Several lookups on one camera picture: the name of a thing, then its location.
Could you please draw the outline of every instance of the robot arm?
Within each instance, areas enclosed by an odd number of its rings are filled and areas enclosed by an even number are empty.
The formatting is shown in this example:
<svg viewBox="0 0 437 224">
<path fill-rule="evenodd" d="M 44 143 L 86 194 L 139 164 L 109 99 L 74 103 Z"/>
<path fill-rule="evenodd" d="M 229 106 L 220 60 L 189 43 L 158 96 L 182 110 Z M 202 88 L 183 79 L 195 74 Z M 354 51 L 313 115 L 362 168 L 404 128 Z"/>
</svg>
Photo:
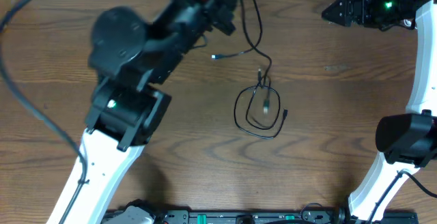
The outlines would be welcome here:
<svg viewBox="0 0 437 224">
<path fill-rule="evenodd" d="M 385 208 L 411 175 L 436 159 L 437 136 L 437 4 L 436 0 L 337 0 L 322 13 L 331 22 L 386 31 L 402 26 L 403 19 L 417 25 L 419 47 L 410 101 L 404 115 L 384 117 L 376 131 L 378 153 L 361 185 L 348 197 L 345 213 L 350 223 L 380 221 Z"/>
<path fill-rule="evenodd" d="M 99 82 L 80 146 L 87 159 L 87 177 L 69 206 L 82 174 L 77 159 L 48 223 L 59 223 L 66 210 L 64 223 L 101 222 L 124 174 L 171 101 L 171 96 L 150 84 L 163 84 L 205 31 L 216 27 L 232 34 L 236 4 L 237 0 L 171 0 L 152 24 L 124 7 L 99 16 L 89 56 Z"/>
</svg>

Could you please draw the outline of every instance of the wood grain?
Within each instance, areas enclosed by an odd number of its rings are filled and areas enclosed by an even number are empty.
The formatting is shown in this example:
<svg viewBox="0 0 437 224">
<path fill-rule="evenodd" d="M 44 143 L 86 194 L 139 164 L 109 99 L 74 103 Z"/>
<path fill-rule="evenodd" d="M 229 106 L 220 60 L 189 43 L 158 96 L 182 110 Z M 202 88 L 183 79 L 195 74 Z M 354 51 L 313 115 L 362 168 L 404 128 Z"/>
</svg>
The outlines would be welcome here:
<svg viewBox="0 0 437 224">
<path fill-rule="evenodd" d="M 111 208 L 136 198 L 195 210 L 289 210 L 310 201 L 341 203 L 373 162 L 380 118 L 404 112 L 417 33 L 330 25 L 320 13 L 332 1 L 258 0 L 265 29 L 260 48 L 273 58 L 273 87 L 289 109 L 278 138 L 250 137 L 233 121 L 236 96 L 255 84 L 265 60 L 249 53 L 210 61 L 211 54 L 248 47 L 236 12 L 234 35 L 208 33 L 209 46 L 190 52 L 159 87 L 173 96 L 172 103 Z M 97 16 L 129 5 L 151 21 L 167 3 L 35 0 L 4 34 L 3 56 L 26 95 L 78 141 L 96 84 L 87 56 Z M 256 16 L 249 2 L 247 7 L 255 37 Z M 75 155 L 2 82 L 0 97 L 0 223 L 45 223 Z M 437 191 L 436 173 L 431 163 L 417 178 Z M 436 204 L 407 182 L 390 208 L 415 210 L 421 223 L 436 223 Z"/>
</svg>

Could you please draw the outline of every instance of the green tape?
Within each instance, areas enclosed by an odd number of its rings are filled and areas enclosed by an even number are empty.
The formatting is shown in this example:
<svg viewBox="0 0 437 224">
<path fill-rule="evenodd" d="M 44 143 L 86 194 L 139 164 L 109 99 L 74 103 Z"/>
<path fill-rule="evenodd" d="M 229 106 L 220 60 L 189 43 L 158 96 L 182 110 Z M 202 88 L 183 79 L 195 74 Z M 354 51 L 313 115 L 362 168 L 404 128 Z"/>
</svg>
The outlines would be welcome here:
<svg viewBox="0 0 437 224">
<path fill-rule="evenodd" d="M 206 224 L 206 215 L 205 214 L 199 214 L 197 216 L 197 224 Z"/>
</svg>

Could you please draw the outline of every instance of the wooden table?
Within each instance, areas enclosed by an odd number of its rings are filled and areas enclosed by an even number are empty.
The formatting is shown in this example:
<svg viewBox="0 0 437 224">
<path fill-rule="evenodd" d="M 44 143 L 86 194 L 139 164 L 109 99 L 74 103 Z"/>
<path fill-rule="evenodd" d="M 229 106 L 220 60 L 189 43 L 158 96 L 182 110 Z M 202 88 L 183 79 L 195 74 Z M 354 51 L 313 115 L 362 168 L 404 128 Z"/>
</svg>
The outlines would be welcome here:
<svg viewBox="0 0 437 224">
<path fill-rule="evenodd" d="M 247 2 L 249 31 L 256 16 Z M 404 112 L 414 77 L 417 33 L 330 25 L 334 0 L 258 0 L 259 47 L 273 58 L 273 87 L 289 109 L 283 131 L 266 141 L 239 131 L 233 105 L 256 84 L 266 61 L 255 53 L 211 61 L 247 43 L 236 12 L 231 37 L 208 33 L 160 87 L 173 96 L 162 124 L 120 184 L 111 208 L 136 198 L 194 210 L 290 210 L 310 201 L 336 206 L 362 181 L 375 155 L 375 130 Z M 96 75 L 87 67 L 97 16 L 129 5 L 151 21 L 169 0 L 35 0 L 4 35 L 10 72 L 34 103 L 79 141 Z M 75 155 L 0 83 L 0 223 L 45 223 Z M 417 174 L 437 191 L 437 163 Z M 435 221 L 437 202 L 408 181 L 391 209 Z"/>
</svg>

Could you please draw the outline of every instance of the wooden tabletop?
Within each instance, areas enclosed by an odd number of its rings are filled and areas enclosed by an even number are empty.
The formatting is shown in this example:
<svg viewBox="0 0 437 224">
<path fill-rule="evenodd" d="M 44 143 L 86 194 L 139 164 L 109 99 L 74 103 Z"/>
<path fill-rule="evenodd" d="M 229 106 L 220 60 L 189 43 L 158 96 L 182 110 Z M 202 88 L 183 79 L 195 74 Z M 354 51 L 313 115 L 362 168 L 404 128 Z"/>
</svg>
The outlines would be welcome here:
<svg viewBox="0 0 437 224">
<path fill-rule="evenodd" d="M 272 86 L 289 110 L 276 139 L 249 136 L 233 119 L 236 96 L 256 84 L 266 60 L 255 53 L 210 59 L 248 48 L 238 11 L 232 36 L 207 33 L 208 47 L 191 51 L 159 87 L 173 100 L 110 207 L 137 198 L 193 210 L 342 203 L 375 158 L 379 120 L 404 112 L 417 33 L 331 25 L 320 14 L 333 1 L 258 0 L 264 22 L 259 48 L 273 58 Z M 118 5 L 152 21 L 168 2 L 35 0 L 9 26 L 3 56 L 26 95 L 79 141 L 96 85 L 96 74 L 87 67 L 94 21 Z M 249 2 L 248 28 L 255 37 Z M 45 223 L 76 156 L 17 103 L 3 81 L 0 97 L 0 223 Z M 436 174 L 437 163 L 430 163 L 417 178 L 437 191 Z M 389 208 L 414 210 L 421 223 L 436 223 L 436 204 L 408 181 Z"/>
</svg>

